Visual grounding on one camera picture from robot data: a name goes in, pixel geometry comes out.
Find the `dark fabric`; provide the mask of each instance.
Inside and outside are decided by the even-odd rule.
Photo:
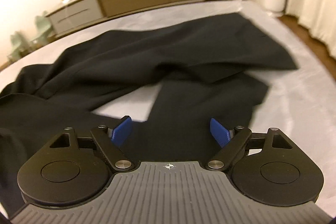
[[[1,202],[9,215],[18,209],[16,172],[51,136],[69,126],[79,134],[113,126],[114,119],[88,111],[160,80],[148,121],[134,123],[122,151],[133,161],[205,162],[220,149],[210,119],[229,129],[248,125],[267,92],[243,73],[252,67],[296,68],[283,47],[228,14],[151,31],[108,31],[66,49],[54,64],[23,68],[0,94]]]

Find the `light gray bedsheet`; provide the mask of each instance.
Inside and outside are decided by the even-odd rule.
[[[250,128],[267,132],[278,127],[322,170],[324,186],[317,201],[331,216],[336,215],[336,84],[331,75],[286,26],[269,17],[251,1],[239,7],[234,1],[196,3],[130,15],[79,31],[33,52],[0,73],[0,90],[15,80],[20,69],[36,63],[52,63],[64,49],[110,29],[147,30],[216,14],[240,13],[281,43],[293,56],[297,71],[251,70],[270,85],[262,105],[256,108]],[[160,90],[160,84],[142,87],[95,110],[95,113],[145,121]]]

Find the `black circular disc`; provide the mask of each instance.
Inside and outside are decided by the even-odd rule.
[[[288,151],[261,151],[242,158],[233,167],[232,182],[244,195],[267,205],[295,206],[316,200],[323,186],[322,172],[304,154]]]
[[[106,164],[79,150],[36,157],[17,175],[24,197],[45,206],[78,204],[102,190],[108,179]]]
[[[51,182],[65,182],[77,177],[80,170],[78,164],[72,161],[59,160],[43,167],[41,174]]]
[[[269,162],[260,168],[261,175],[270,182],[287,184],[297,180],[299,170],[286,162]]]

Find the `crosshair marking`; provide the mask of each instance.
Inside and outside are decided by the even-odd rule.
[[[165,165],[165,168],[167,168],[167,169],[172,169],[172,168],[174,168],[175,167],[175,165],[172,165],[172,164],[167,164],[167,165]]]

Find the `gray gripper base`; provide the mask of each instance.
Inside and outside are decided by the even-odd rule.
[[[143,162],[116,174],[94,200],[75,208],[28,205],[15,224],[326,224],[331,220],[313,202],[294,207],[258,203],[238,192],[222,172],[196,161]]]

